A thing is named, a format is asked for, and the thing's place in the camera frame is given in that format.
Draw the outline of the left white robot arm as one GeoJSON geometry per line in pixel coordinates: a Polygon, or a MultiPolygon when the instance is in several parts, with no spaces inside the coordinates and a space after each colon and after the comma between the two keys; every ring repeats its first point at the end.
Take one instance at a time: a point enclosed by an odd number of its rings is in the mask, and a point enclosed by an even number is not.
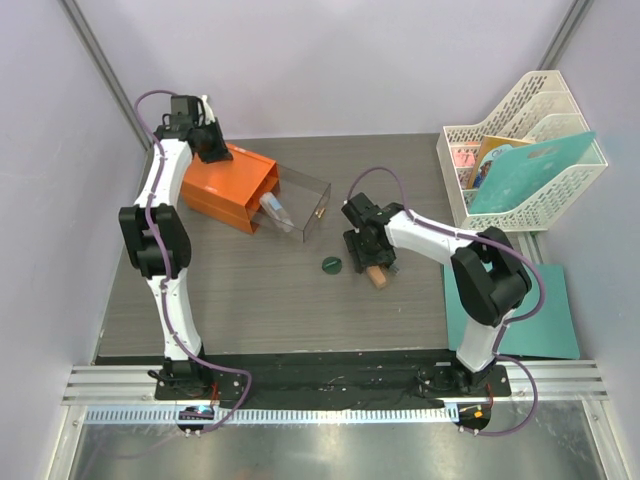
{"type": "Polygon", "coordinates": [[[207,165],[232,155],[207,96],[169,97],[170,110],[160,125],[145,130],[153,159],[142,189],[133,205],[120,209],[118,221],[129,261],[149,286],[162,325],[162,366],[149,373],[156,395],[200,399],[213,389],[214,380],[188,297],[192,247],[177,202],[193,162],[207,165]]]}

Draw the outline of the clear plastic tube bottle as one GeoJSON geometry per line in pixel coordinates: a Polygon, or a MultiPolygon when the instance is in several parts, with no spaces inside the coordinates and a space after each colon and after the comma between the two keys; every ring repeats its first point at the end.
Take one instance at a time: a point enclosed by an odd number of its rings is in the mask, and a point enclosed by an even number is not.
{"type": "Polygon", "coordinates": [[[283,230],[285,233],[291,233],[294,230],[294,224],[291,216],[273,193],[264,193],[260,197],[259,203],[278,228],[283,230]]]}

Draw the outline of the orange drawer organizer box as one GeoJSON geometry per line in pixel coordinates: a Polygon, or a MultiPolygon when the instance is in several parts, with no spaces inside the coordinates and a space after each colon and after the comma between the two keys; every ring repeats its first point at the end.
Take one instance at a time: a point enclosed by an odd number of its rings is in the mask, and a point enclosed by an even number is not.
{"type": "Polygon", "coordinates": [[[187,168],[181,196],[192,210],[247,234],[258,228],[256,215],[265,193],[279,191],[277,162],[228,143],[231,160],[205,164],[198,157],[187,168]]]}

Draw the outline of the teal plastic folder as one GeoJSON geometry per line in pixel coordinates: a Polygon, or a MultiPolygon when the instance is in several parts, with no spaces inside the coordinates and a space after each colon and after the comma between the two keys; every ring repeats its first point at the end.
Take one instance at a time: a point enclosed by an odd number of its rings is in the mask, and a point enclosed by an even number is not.
{"type": "Polygon", "coordinates": [[[468,207],[472,215],[505,213],[518,207],[592,146],[594,131],[512,149],[499,156],[468,207]]]}

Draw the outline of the clear drawer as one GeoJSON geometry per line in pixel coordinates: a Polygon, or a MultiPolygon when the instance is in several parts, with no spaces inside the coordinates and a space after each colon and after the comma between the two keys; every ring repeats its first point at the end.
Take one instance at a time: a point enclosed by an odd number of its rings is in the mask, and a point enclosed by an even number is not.
{"type": "Polygon", "coordinates": [[[282,165],[277,165],[277,173],[269,174],[267,180],[275,181],[267,190],[278,198],[294,224],[291,233],[280,228],[274,233],[301,243],[308,241],[326,213],[331,184],[282,165]]]}
{"type": "Polygon", "coordinates": [[[268,214],[260,203],[249,208],[248,213],[250,214],[251,223],[255,224],[256,228],[267,229],[272,232],[279,231],[277,222],[268,214]]]}

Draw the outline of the teal clipboard on table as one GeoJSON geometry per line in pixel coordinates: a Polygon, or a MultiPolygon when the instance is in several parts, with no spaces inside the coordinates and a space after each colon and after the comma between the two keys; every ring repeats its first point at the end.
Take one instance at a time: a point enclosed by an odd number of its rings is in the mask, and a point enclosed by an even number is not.
{"type": "MultiPolygon", "coordinates": [[[[541,310],[533,317],[509,327],[499,352],[509,356],[529,356],[577,360],[580,350],[574,331],[566,290],[564,269],[555,264],[539,264],[537,269],[546,289],[541,310]]],[[[468,316],[461,305],[453,271],[443,269],[448,348],[462,342],[468,316]]]]}

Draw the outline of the yellow book in holder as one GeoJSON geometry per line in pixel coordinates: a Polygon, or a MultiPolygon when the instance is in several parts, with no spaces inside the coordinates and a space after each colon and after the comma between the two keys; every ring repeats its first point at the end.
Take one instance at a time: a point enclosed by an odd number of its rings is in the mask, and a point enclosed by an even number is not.
{"type": "Polygon", "coordinates": [[[493,162],[502,154],[523,146],[528,146],[531,141],[500,136],[484,136],[468,179],[468,189],[478,189],[488,176],[493,162]]]}

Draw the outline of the peach foundation bottle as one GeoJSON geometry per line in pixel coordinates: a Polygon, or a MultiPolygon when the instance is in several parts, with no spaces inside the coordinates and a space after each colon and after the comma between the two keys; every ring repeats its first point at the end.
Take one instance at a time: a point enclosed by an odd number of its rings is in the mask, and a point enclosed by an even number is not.
{"type": "Polygon", "coordinates": [[[388,283],[387,270],[381,266],[370,266],[366,268],[366,275],[376,289],[385,288],[388,283]]]}

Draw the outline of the aluminium rail frame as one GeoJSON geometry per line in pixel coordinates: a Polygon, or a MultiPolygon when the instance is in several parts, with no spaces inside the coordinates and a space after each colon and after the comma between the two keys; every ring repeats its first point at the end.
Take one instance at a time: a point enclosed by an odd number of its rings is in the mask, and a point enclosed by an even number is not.
{"type": "Polygon", "coordinates": [[[527,361],[498,364],[476,387],[459,387],[449,364],[420,365],[409,358],[342,364],[286,362],[252,364],[251,381],[217,373],[201,386],[170,381],[152,365],[98,365],[73,368],[63,393],[66,405],[242,400],[253,409],[373,410],[417,408],[429,402],[489,400],[602,400],[608,392],[592,361],[527,361]]]}

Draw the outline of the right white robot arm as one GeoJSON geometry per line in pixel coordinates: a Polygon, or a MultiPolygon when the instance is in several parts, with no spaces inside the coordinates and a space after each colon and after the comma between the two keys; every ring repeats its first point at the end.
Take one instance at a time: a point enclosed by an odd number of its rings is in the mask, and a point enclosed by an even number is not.
{"type": "Polygon", "coordinates": [[[432,223],[396,202],[380,207],[363,193],[346,200],[341,211],[352,225],[343,238],[357,273],[391,269],[397,249],[452,270],[468,320],[449,377],[454,390],[477,393],[494,369],[507,322],[532,287],[504,232],[490,227],[473,234],[432,223]]]}

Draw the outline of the white mesh file holder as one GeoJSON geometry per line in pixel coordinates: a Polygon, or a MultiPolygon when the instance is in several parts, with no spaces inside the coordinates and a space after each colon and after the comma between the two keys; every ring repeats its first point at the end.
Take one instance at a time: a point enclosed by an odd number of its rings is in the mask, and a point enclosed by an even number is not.
{"type": "Polygon", "coordinates": [[[443,127],[437,154],[456,226],[545,231],[608,162],[557,70],[525,74],[483,121],[443,127]]]}

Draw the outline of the pink booklet in holder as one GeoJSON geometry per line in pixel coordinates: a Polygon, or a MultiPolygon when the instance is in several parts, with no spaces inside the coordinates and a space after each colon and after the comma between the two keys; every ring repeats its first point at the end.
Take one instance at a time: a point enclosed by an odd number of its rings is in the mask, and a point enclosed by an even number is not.
{"type": "Polygon", "coordinates": [[[462,189],[469,189],[477,173],[479,145],[464,145],[451,148],[451,157],[462,189]]]}

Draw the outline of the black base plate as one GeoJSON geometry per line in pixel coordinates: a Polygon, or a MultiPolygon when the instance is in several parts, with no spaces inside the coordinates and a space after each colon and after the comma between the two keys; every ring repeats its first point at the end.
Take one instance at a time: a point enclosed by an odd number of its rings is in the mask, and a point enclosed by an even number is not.
{"type": "Polygon", "coordinates": [[[506,398],[512,389],[504,366],[495,364],[484,387],[470,394],[453,389],[448,350],[387,350],[209,356],[220,365],[203,399],[248,408],[353,408],[375,401],[437,398],[506,398]]]}

